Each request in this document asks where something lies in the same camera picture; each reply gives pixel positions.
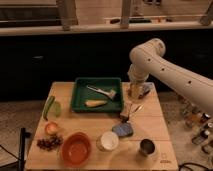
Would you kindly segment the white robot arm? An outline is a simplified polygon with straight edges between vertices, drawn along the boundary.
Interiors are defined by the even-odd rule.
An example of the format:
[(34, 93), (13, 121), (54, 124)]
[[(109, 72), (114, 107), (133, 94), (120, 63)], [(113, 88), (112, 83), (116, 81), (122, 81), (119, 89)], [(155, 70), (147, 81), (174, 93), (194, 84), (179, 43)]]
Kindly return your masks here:
[(135, 46), (129, 54), (128, 71), (131, 82), (145, 82), (151, 74), (168, 87), (213, 115), (213, 80), (163, 58), (166, 46), (159, 38), (153, 38)]

